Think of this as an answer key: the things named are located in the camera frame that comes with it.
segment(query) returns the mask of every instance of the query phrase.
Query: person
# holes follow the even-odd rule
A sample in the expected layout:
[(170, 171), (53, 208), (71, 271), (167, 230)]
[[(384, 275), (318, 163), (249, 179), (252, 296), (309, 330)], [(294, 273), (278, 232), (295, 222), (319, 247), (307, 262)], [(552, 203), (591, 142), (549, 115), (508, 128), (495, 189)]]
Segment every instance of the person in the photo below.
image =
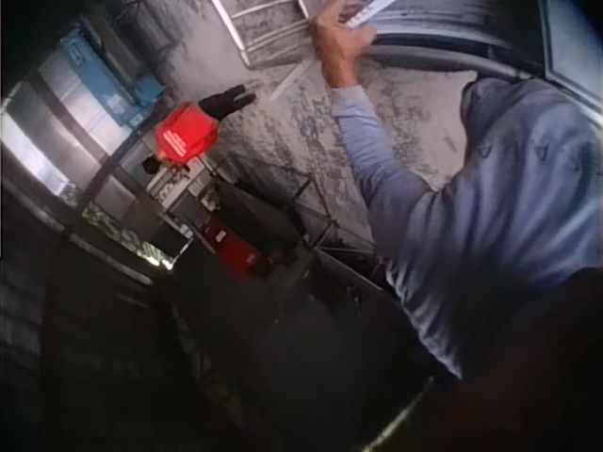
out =
[(159, 152), (142, 162), (145, 172), (157, 174), (163, 164), (186, 169), (190, 159), (214, 145), (220, 122), (252, 104), (255, 98), (243, 85), (237, 85), (203, 99), (198, 105), (192, 102), (179, 105), (158, 127)]
[(544, 81), (479, 78), (461, 102), (465, 165), (431, 190), (397, 161), (358, 82), (376, 31), (346, 27), (350, 14), (334, 0), (312, 22), (333, 114), (388, 281), (423, 345), (463, 379), (525, 312), (602, 266), (601, 146)]

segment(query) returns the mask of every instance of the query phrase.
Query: red object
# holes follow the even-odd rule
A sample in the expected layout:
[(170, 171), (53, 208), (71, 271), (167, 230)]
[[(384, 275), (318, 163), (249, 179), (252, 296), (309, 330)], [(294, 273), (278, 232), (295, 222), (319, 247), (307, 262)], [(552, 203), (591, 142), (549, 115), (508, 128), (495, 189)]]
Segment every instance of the red object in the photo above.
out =
[(172, 162), (186, 164), (214, 145), (219, 126), (198, 105), (187, 102), (173, 110), (157, 128), (159, 149)]
[(239, 273), (253, 272), (253, 267), (261, 256), (260, 251), (233, 233), (219, 220), (211, 218), (202, 227), (201, 234), (231, 269)]

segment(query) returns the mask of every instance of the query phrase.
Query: metal rack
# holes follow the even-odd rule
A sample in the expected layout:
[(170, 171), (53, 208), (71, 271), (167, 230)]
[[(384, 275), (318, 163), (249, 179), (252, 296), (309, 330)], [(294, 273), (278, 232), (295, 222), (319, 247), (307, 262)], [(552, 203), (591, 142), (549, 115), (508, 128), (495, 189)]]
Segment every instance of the metal rack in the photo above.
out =
[[(257, 52), (258, 50), (261, 50), (266, 46), (278, 40), (281, 40), (282, 38), (286, 38), (290, 35), (303, 31), (308, 26), (310, 14), (308, 12), (307, 6), (303, 3), (303, 0), (272, 0), (271, 2), (243, 9), (233, 15), (230, 15), (224, 8), (221, 0), (211, 1), (214, 7), (216, 8), (216, 11), (218, 12), (220, 18), (224, 22), (224, 25), (228, 29), (228, 32), (230, 33), (230, 36), (233, 39), (233, 42), (235, 43), (236, 48), (240, 53), (241, 59), (249, 69), (258, 69), (260, 66), (266, 65), (270, 62), (274, 62), (281, 57), (287, 56), (290, 52), (311, 43), (310, 38), (299, 40), (293, 44), (287, 45), (286, 47), (279, 49), (277, 52), (273, 52), (270, 55), (269, 60), (267, 61), (262, 61), (261, 63), (252, 63), (252, 53)], [(242, 17), (287, 4), (298, 5), (301, 10), (301, 14), (303, 15), (303, 19), (292, 24), (287, 24), (285, 26), (272, 30), (252, 40), (245, 41), (241, 38), (241, 35), (236, 29), (236, 22), (239, 21)]]

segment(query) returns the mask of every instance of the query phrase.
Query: light blue shirt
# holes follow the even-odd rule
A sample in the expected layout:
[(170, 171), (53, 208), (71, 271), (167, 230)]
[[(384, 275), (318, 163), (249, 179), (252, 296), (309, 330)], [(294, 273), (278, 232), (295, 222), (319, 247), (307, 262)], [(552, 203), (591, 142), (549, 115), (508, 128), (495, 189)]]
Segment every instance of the light blue shirt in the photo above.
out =
[(465, 89), (466, 164), (439, 191), (397, 161), (361, 87), (334, 89), (333, 111), (390, 282), (458, 377), (527, 306), (603, 265), (601, 146), (550, 85)]

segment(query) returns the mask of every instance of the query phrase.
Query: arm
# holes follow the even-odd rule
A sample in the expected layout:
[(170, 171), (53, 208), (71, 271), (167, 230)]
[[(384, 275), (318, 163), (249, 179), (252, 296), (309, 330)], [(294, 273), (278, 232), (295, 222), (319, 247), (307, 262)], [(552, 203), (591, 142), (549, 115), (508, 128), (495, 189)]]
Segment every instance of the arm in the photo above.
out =
[(375, 241), (388, 254), (399, 245), (413, 206), (432, 191), (396, 159), (391, 138), (360, 86), (334, 89), (333, 112), (354, 179), (367, 203)]
[(408, 216), (428, 185), (395, 158), (393, 143), (362, 87), (355, 60), (370, 45), (371, 25), (350, 29), (340, 22), (353, 9), (335, 0), (312, 23), (315, 45), (333, 90), (333, 112), (354, 178), (365, 199), (378, 252), (396, 259)]

